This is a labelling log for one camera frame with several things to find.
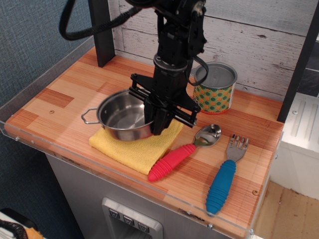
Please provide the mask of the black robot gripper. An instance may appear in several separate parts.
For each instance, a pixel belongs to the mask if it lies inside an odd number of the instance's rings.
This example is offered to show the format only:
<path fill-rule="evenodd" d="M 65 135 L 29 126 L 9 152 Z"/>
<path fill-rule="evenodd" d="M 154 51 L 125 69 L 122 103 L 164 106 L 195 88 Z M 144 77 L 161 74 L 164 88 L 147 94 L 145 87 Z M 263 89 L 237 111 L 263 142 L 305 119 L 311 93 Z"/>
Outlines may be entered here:
<path fill-rule="evenodd" d="M 187 73 L 155 66 L 152 77 L 131 75 L 130 94 L 144 102 L 145 124 L 152 123 L 153 135 L 161 135 L 173 119 L 188 127 L 197 123 L 199 106 L 186 92 Z"/>

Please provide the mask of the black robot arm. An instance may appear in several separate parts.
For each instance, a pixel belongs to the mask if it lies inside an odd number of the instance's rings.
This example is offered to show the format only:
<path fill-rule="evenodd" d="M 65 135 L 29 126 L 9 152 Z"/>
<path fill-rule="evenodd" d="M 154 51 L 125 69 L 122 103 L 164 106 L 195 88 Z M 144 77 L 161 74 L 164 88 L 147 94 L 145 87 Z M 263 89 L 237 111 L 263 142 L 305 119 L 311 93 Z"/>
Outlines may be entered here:
<path fill-rule="evenodd" d="M 160 135 L 176 119 L 194 127 L 200 107 L 186 92 L 194 61 L 204 52 L 203 0 L 130 0 L 135 10 L 154 8 L 158 16 L 158 50 L 154 74 L 132 74 L 131 95 L 144 102 L 145 123 L 153 135 Z"/>

